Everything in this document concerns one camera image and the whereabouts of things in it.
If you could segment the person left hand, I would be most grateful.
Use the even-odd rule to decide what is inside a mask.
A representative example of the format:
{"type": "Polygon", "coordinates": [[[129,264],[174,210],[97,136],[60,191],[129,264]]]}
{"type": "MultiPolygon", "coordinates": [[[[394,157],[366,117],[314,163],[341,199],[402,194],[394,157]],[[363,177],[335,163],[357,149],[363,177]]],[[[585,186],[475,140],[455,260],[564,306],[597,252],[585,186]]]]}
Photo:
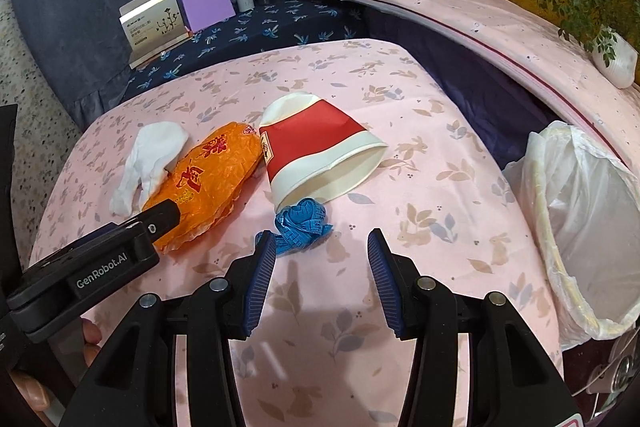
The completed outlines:
{"type": "Polygon", "coordinates": [[[51,338],[29,347],[9,371],[11,383],[37,426],[57,426],[66,404],[100,351],[102,332],[75,319],[51,338]]]}

